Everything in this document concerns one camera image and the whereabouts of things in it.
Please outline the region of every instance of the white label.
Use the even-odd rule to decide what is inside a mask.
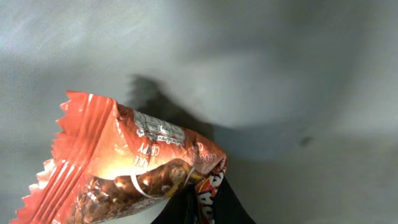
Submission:
[[[165,141],[167,144],[184,145],[185,133],[181,127],[166,121],[134,111],[134,123],[138,127],[137,135],[150,140]]]

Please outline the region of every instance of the chocolate image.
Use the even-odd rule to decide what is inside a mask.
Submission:
[[[99,223],[140,212],[182,190],[191,169],[185,161],[174,159],[138,175],[137,183],[146,195],[136,189],[131,176],[119,176],[114,180],[91,177],[78,195],[67,224]],[[196,184],[201,178],[194,172],[187,185]]]

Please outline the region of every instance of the gray wall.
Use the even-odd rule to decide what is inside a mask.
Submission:
[[[258,223],[398,222],[397,7],[2,1],[0,223],[50,158],[64,91],[145,101],[131,94],[137,73],[215,124]],[[164,205],[110,223],[150,223]]]

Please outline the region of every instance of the candy wrapper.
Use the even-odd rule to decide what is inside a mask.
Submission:
[[[219,146],[112,98],[67,96],[53,159],[44,162],[11,223],[99,223],[141,212],[190,186],[199,221],[214,223],[213,199],[227,162]]]

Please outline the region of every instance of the red wrapper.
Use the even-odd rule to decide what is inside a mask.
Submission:
[[[190,185],[200,221],[214,223],[213,199],[226,154],[202,135],[116,100],[67,91],[53,159],[13,224],[98,223],[140,212]]]

